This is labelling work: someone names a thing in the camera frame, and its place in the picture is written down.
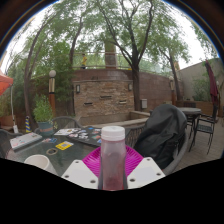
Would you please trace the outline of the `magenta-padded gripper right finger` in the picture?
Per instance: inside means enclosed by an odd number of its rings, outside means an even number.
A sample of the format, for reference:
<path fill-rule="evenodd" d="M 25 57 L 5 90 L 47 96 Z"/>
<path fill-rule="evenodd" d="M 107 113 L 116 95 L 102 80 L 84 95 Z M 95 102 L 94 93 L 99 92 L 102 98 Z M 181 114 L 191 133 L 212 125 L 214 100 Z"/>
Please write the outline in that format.
<path fill-rule="evenodd" d="M 151 157 L 143 158 L 129 146 L 126 147 L 126 151 L 125 172 L 129 189 L 146 186 L 165 176 Z"/>

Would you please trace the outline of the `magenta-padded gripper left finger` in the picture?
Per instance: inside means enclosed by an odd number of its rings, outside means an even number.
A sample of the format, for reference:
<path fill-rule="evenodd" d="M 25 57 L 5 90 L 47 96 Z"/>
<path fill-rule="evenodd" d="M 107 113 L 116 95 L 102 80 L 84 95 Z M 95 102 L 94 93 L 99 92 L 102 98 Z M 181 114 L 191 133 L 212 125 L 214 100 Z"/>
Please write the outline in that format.
<path fill-rule="evenodd" d="M 83 188 L 97 189 L 100 172 L 100 149 L 97 148 L 82 160 L 74 160 L 62 175 Z"/>

